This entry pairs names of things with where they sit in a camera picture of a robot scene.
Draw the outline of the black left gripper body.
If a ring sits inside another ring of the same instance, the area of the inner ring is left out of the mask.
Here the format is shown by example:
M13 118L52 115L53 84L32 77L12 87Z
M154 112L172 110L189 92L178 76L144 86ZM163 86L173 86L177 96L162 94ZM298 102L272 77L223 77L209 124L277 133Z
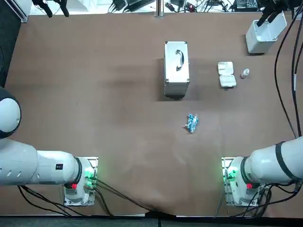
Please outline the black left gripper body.
M55 2L59 5L67 5L67 0L32 0L34 5L42 5L47 4L48 2Z

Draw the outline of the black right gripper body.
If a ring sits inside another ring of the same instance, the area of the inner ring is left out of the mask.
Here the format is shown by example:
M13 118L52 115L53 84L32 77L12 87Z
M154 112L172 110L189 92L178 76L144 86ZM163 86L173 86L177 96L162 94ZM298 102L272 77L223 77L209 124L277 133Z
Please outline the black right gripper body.
M286 11L295 7L292 0L259 0L259 5L265 11Z

